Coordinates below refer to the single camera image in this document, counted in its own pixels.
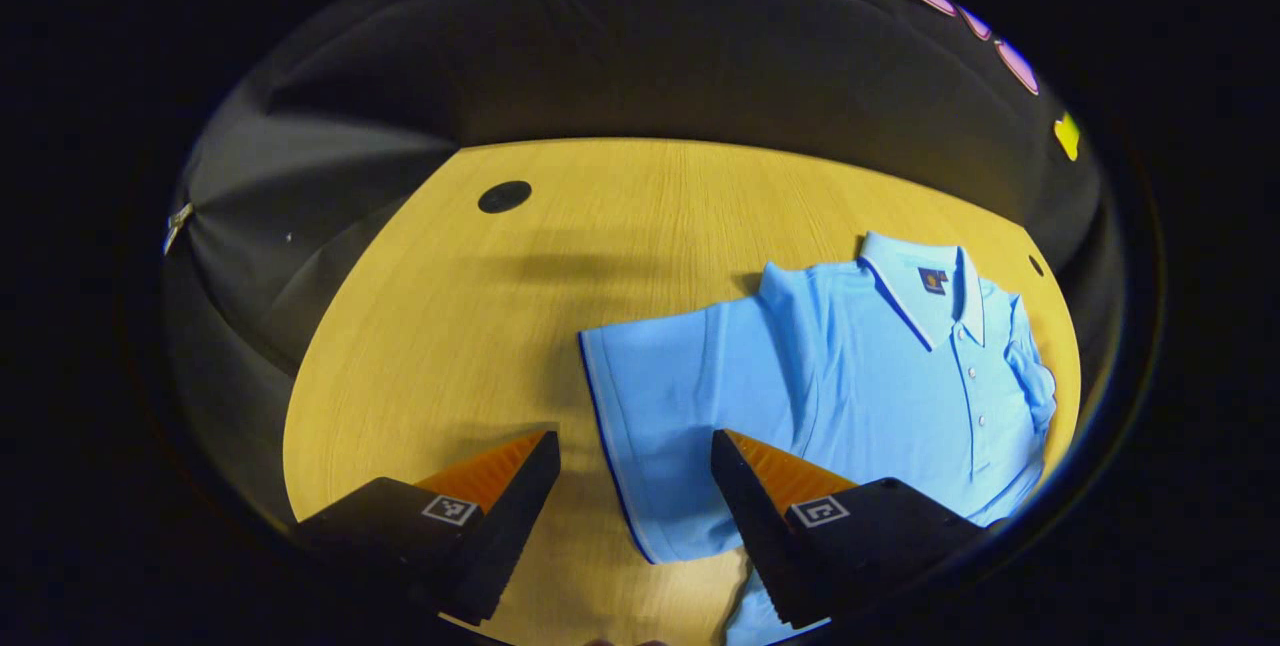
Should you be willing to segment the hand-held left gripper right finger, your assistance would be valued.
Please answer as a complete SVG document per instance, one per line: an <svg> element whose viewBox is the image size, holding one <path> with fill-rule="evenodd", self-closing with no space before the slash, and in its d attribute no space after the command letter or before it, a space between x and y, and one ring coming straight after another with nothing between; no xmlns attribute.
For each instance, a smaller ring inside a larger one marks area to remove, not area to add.
<svg viewBox="0 0 1280 646"><path fill-rule="evenodd" d="M717 429L710 473L780 619L847 627L948 578L1004 532L978 526L901 478L858 485Z"/></svg>

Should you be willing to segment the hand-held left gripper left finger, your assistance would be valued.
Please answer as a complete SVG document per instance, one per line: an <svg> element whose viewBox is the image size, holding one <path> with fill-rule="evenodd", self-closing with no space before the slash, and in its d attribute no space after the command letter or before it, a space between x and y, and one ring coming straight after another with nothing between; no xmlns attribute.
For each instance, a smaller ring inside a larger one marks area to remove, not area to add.
<svg viewBox="0 0 1280 646"><path fill-rule="evenodd" d="M539 429L416 484L370 478L302 519L293 536L352 585L480 626L559 475L558 432Z"/></svg>

